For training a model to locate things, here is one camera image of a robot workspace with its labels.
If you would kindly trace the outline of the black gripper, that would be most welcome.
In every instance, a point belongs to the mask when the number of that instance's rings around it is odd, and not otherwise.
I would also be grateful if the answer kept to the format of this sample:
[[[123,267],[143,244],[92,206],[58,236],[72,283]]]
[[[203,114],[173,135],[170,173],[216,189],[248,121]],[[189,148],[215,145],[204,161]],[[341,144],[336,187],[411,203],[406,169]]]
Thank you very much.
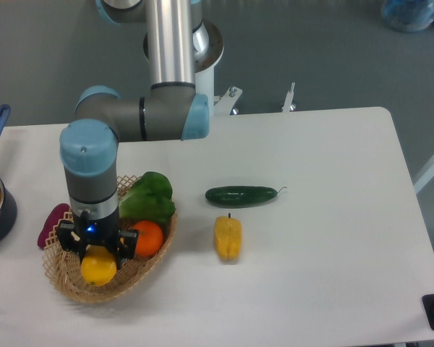
[[[139,231],[121,230],[119,209],[101,219],[91,219],[89,212],[73,215],[72,221],[62,220],[56,228],[56,236],[66,252],[75,253],[80,259],[89,246],[102,246],[116,258],[117,270],[127,260],[135,257]]]

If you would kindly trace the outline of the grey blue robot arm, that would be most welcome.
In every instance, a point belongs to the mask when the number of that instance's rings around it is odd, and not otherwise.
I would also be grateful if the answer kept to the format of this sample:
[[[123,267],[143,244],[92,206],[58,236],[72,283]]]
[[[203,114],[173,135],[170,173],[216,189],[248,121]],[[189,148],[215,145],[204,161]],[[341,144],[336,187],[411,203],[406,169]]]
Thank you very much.
[[[98,1],[110,22],[147,25],[150,95],[125,100],[105,86],[88,88],[75,120],[59,138],[73,219],[56,235],[85,256],[103,246],[116,263],[130,259],[137,236],[119,228],[116,158],[122,142],[200,139],[209,132],[208,97],[195,87],[193,35],[202,27],[199,1]]]

